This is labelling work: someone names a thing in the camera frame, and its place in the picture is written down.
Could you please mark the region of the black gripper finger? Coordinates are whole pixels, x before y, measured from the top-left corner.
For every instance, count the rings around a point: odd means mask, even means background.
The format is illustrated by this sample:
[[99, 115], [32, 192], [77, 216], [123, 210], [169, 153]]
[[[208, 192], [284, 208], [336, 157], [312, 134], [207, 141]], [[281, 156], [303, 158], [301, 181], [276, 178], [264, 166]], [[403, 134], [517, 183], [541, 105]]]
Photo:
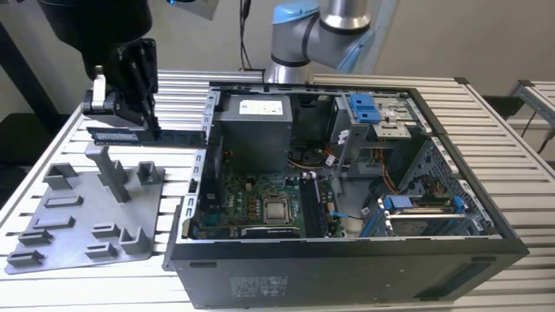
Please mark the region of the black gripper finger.
[[155, 116], [155, 93], [159, 89], [156, 41], [141, 38], [120, 46], [115, 56], [115, 67], [108, 77], [115, 93], [115, 115], [155, 133], [160, 130]]

